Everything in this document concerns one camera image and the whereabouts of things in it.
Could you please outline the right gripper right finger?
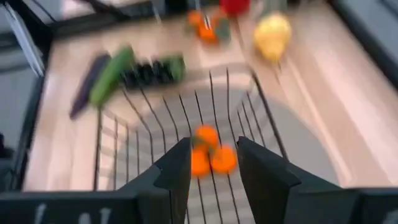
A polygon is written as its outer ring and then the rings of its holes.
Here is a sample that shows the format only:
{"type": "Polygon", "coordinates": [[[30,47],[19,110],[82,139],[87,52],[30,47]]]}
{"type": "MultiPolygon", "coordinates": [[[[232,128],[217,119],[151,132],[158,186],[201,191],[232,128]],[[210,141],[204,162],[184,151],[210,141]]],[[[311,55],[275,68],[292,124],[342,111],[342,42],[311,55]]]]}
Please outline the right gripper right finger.
{"type": "Polygon", "coordinates": [[[239,137],[241,179],[256,224],[342,224],[338,187],[239,137]]]}

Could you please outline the orange mandarin cluster with leaf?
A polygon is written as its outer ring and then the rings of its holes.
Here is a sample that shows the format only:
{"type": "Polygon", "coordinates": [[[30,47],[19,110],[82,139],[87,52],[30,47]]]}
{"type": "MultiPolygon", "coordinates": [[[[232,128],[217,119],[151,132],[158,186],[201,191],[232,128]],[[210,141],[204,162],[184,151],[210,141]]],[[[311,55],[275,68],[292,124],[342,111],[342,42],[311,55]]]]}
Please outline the orange mandarin cluster with leaf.
{"type": "Polygon", "coordinates": [[[219,174],[229,174],[237,166],[234,149],[218,142],[216,129],[209,125],[196,128],[192,136],[191,175],[204,177],[211,170],[219,174]]]}
{"type": "Polygon", "coordinates": [[[187,15],[185,32],[194,33],[207,44],[229,42],[231,39],[229,19],[221,10],[210,15],[199,10],[190,11],[187,15]]]}

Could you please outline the green cucumber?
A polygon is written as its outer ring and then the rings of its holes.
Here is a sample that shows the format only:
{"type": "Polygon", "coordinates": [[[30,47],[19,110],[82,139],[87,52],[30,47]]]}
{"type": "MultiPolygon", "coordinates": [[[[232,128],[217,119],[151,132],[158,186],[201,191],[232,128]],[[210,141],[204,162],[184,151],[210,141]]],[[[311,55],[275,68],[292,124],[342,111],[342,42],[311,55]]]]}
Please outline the green cucumber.
{"type": "Polygon", "coordinates": [[[91,105],[101,107],[119,85],[121,74],[135,64],[134,51],[130,45],[121,47],[105,65],[93,88],[90,91],[91,105]]]}

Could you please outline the grey round mat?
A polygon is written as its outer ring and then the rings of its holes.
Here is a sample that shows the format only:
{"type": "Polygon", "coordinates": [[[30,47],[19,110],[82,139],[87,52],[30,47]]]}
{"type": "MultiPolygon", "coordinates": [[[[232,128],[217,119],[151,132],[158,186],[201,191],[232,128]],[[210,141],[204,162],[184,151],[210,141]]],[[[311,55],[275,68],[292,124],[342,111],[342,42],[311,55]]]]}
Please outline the grey round mat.
{"type": "Polygon", "coordinates": [[[245,136],[330,182],[337,181],[317,136],[281,102],[261,98],[254,86],[200,86],[183,92],[118,93],[99,112],[95,189],[122,187],[203,124],[216,129],[222,144],[235,146],[245,136]]]}

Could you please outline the purple eggplant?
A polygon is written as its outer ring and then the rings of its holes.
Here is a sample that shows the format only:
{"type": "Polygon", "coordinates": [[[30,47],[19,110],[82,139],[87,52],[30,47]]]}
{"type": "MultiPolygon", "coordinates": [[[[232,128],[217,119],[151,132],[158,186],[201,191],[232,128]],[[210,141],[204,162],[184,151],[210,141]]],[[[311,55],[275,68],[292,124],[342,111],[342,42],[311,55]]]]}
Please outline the purple eggplant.
{"type": "Polygon", "coordinates": [[[69,112],[69,117],[71,120],[74,120],[78,116],[78,114],[87,106],[89,102],[90,91],[110,59],[110,54],[100,54],[94,59],[94,61],[90,65],[90,68],[83,78],[83,81],[73,101],[72,108],[69,112]]]}

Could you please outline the silver metal bracket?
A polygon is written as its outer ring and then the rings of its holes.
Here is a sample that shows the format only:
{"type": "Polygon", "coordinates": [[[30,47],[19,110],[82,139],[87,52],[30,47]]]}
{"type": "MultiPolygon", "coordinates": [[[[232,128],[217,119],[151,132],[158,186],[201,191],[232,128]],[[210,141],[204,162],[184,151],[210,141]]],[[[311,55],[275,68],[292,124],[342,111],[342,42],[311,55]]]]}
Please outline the silver metal bracket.
{"type": "Polygon", "coordinates": [[[34,73],[38,77],[42,77],[44,75],[44,64],[39,51],[34,44],[34,40],[22,20],[22,17],[7,2],[4,4],[4,10],[8,23],[10,24],[31,69],[33,69],[34,73]]]}

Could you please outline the red bell pepper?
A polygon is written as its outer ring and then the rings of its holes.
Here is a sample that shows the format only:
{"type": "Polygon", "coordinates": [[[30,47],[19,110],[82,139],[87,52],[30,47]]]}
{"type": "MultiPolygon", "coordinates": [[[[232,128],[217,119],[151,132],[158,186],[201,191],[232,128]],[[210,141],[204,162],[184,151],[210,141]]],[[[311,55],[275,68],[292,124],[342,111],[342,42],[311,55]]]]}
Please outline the red bell pepper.
{"type": "Polygon", "coordinates": [[[251,0],[220,0],[220,8],[229,16],[236,16],[249,9],[251,0]]]}

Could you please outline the black grape bunch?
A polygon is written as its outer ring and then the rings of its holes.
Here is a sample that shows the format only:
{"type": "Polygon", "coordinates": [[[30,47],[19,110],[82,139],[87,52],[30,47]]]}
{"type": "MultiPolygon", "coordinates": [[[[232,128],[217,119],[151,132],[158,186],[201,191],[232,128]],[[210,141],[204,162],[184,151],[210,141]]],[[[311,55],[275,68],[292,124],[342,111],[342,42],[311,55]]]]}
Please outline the black grape bunch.
{"type": "Polygon", "coordinates": [[[121,83],[128,90],[152,85],[166,85],[181,81],[186,74],[186,65],[182,54],[141,61],[122,71],[121,83]]]}

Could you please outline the yellow bell pepper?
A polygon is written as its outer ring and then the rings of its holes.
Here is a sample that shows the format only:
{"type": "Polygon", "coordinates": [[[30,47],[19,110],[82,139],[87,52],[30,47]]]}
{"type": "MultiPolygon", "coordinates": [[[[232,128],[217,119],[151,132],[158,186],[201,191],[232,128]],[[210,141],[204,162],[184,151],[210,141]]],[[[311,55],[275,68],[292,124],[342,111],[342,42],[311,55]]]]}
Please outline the yellow bell pepper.
{"type": "Polygon", "coordinates": [[[253,41],[264,58],[277,63],[282,58],[291,36],[292,28],[287,16],[276,11],[257,23],[253,41]]]}

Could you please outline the black aluminium table frame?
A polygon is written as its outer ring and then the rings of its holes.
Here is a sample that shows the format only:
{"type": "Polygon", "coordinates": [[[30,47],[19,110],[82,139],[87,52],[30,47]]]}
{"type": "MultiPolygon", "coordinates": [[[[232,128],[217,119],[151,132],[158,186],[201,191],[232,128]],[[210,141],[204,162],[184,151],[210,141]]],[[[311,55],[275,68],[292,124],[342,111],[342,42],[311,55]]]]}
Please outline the black aluminium table frame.
{"type": "Polygon", "coordinates": [[[123,6],[49,27],[52,48],[39,107],[26,126],[32,145],[27,190],[90,189],[98,111],[71,120],[80,77],[98,52],[129,43],[139,56],[182,51],[195,71],[250,65],[266,98],[288,107],[325,148],[344,187],[398,186],[398,93],[324,2],[295,11],[291,44],[279,65],[254,49],[262,4],[232,20],[232,41],[211,47],[184,34],[183,14],[158,16],[156,6],[123,6]]]}

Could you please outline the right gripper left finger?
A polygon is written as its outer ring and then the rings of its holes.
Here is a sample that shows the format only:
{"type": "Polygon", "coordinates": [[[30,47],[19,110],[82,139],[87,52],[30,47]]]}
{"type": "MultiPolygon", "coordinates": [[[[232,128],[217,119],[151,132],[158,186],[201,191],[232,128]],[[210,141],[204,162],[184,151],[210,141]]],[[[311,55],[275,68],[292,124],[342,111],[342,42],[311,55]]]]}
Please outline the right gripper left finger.
{"type": "Polygon", "coordinates": [[[119,189],[130,196],[119,224],[184,224],[191,178],[190,138],[181,139],[119,189]]]}

